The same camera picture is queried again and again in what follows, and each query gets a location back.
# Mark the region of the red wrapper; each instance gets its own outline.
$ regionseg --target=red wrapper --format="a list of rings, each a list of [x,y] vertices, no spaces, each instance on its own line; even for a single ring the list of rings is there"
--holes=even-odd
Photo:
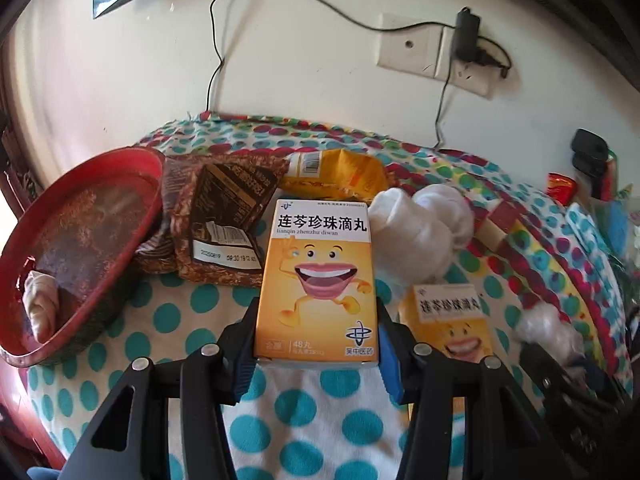
[[[575,180],[559,173],[549,173],[546,178],[546,194],[562,205],[569,205],[578,189]]]

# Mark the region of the power adapter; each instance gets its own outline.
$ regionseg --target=power adapter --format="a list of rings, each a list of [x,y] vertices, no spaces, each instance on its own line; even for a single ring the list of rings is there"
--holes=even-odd
[[[500,77],[505,79],[509,74],[509,66],[504,65],[491,56],[484,48],[478,46],[480,17],[464,7],[456,16],[456,30],[451,43],[452,56],[465,63],[476,63],[480,66],[495,66],[500,69]]]

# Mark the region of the brand logo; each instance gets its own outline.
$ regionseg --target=brand logo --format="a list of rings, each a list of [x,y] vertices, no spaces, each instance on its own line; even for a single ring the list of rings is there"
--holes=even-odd
[[[362,324],[360,320],[357,320],[358,326],[352,326],[347,329],[347,333],[344,335],[348,339],[353,339],[358,346],[362,346],[365,339],[371,337],[371,329]]]

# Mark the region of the power cord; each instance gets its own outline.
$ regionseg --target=power cord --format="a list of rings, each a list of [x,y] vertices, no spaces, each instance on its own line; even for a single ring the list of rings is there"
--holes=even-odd
[[[216,51],[216,55],[218,56],[218,66],[211,74],[211,79],[209,80],[209,87],[207,88],[207,107],[205,110],[210,110],[210,102],[211,102],[211,87],[213,86],[213,80],[216,77],[216,74],[222,70],[222,67],[225,65],[225,58],[220,56],[220,51],[218,50],[218,44],[216,43],[216,20],[213,17],[213,5],[217,0],[212,0],[209,4],[209,15],[211,17],[211,35],[213,38],[213,49]]]
[[[324,5],[325,7],[328,7],[329,9],[331,9],[333,12],[335,12],[339,16],[343,17],[348,22],[353,23],[353,25],[357,25],[358,27],[364,28],[365,30],[370,30],[372,32],[401,32],[405,30],[411,30],[412,28],[427,27],[429,25],[436,25],[438,27],[456,29],[455,26],[449,25],[449,23],[434,22],[434,21],[411,23],[410,25],[404,25],[403,27],[389,27],[389,28],[374,27],[372,25],[367,25],[367,23],[360,22],[355,18],[352,18],[346,12],[344,12],[343,10],[339,9],[338,7],[334,6],[333,4],[329,3],[326,0],[315,0],[315,1]],[[496,48],[498,48],[506,58],[508,64],[504,65],[500,63],[494,57],[490,56],[488,52],[485,51],[483,48],[477,49],[476,58],[472,62],[480,65],[496,66],[500,68],[501,77],[506,78],[507,74],[509,73],[509,70],[513,67],[513,61],[511,61],[511,56],[509,56],[509,53],[500,44],[498,44],[496,41],[492,40],[491,38],[487,38],[485,36],[480,36],[480,35],[476,35],[476,38],[477,40],[486,41],[487,43],[490,43]],[[451,80],[451,65],[453,64],[453,60],[454,60],[454,56],[452,52],[449,56],[449,71],[447,72],[447,79],[444,81],[444,85],[442,86],[442,92],[440,93],[440,101],[438,102],[438,111],[436,113],[436,118],[434,120],[434,129],[436,131],[436,144],[432,147],[434,150],[437,150],[438,148],[440,148],[444,143],[444,136],[442,135],[442,130],[440,129],[440,118],[442,116],[444,95],[447,90],[447,86],[449,85],[449,82]]]

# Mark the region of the wall socket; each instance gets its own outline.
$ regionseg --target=wall socket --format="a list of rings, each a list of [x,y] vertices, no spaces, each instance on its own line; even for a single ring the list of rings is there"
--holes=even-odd
[[[392,14],[382,15],[382,27],[404,27],[420,20]],[[400,72],[435,77],[442,27],[411,28],[402,32],[380,34],[378,66]]]
[[[382,27],[402,27],[420,20],[382,14]],[[398,70],[440,81],[447,79],[453,28],[427,25],[402,32],[380,34],[378,66]],[[502,59],[495,46],[484,42],[480,45],[496,59]],[[479,66],[454,60],[449,84],[489,99],[497,81],[499,70],[491,66]]]

